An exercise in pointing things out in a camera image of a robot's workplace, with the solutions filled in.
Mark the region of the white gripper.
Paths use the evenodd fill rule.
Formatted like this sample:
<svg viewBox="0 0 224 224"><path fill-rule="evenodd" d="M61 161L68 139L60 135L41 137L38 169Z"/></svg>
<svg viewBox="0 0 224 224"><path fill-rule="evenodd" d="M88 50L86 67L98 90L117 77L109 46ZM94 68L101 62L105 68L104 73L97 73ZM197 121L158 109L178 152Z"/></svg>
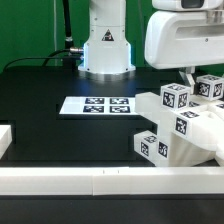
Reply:
<svg viewBox="0 0 224 224"><path fill-rule="evenodd" d="M224 0L152 0L152 6L144 50L152 67L180 68L193 87L194 66L224 63Z"/></svg>

